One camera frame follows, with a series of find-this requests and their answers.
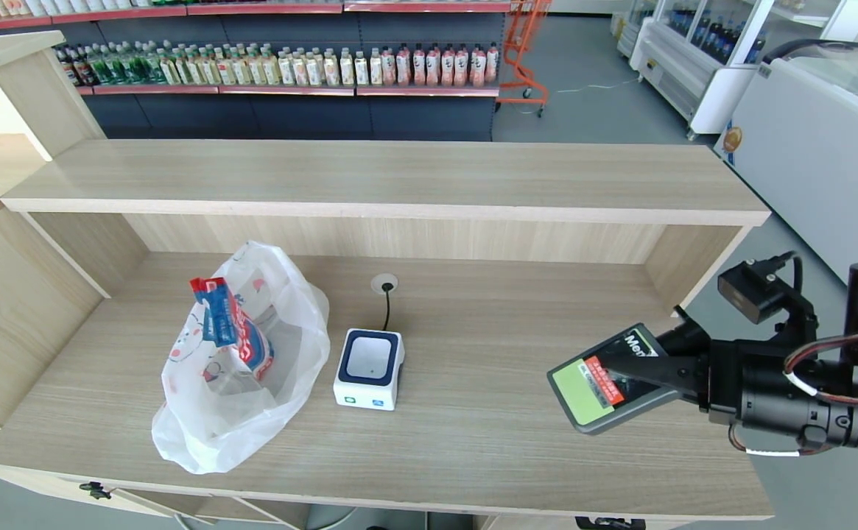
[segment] chest freezer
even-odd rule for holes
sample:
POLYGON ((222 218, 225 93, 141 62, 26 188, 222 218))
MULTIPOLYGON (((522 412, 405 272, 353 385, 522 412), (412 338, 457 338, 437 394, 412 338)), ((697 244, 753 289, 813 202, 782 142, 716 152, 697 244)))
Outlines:
POLYGON ((767 54, 714 151, 847 282, 858 261, 858 43, 767 54))

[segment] drawer handle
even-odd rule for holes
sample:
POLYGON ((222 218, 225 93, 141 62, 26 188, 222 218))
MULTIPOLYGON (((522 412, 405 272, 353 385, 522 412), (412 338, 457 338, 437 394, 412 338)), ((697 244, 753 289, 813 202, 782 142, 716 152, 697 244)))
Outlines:
POLYGON ((615 519, 614 517, 596 517, 596 523, 589 517, 576 517, 576 527, 583 530, 647 530, 644 519, 615 519))
POLYGON ((91 495, 92 499, 111 498, 111 493, 105 491, 105 487, 102 486, 101 482, 86 482, 84 484, 79 484, 78 489, 88 491, 88 495, 91 495))

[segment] red label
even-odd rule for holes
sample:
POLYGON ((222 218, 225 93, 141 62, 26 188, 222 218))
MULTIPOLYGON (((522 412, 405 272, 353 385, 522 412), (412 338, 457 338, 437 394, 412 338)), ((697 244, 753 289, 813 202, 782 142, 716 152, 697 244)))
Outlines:
POLYGON ((596 384, 599 386, 599 389, 602 390, 602 393, 606 397, 606 400, 611 405, 617 405, 617 403, 623 402, 625 400, 625 396, 619 391, 618 387, 615 386, 615 382, 611 380, 611 377, 608 377, 608 372, 604 368, 602 368, 602 363, 599 362, 599 359, 596 356, 591 356, 584 360, 586 363, 589 372, 593 375, 593 379, 596 380, 596 384))

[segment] counter top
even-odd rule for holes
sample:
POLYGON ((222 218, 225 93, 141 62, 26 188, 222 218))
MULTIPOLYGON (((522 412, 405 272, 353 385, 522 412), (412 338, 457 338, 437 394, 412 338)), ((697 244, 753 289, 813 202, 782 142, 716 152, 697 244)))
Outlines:
POLYGON ((226 474, 160 459, 160 372, 226 255, 151 254, 59 353, 0 433, 0 464, 256 499, 395 509, 647 519, 763 519, 772 507, 725 427, 669 403, 598 437, 570 426, 546 372, 641 319, 671 328, 644 266, 295 258, 330 299, 331 358, 308 402, 226 474), (331 384, 348 328, 382 324, 376 272, 401 279, 390 329, 406 361, 394 412, 349 409, 331 384))
POLYGON ((768 216, 701 145, 83 141, 4 202, 16 211, 660 225, 761 225, 768 216))

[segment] freezer lid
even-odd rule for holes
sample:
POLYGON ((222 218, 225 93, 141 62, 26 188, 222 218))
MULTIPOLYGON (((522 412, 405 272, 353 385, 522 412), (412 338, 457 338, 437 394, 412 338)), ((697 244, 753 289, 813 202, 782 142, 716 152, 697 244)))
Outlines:
POLYGON ((858 97, 858 43, 840 40, 801 41, 773 50, 771 55, 858 97))

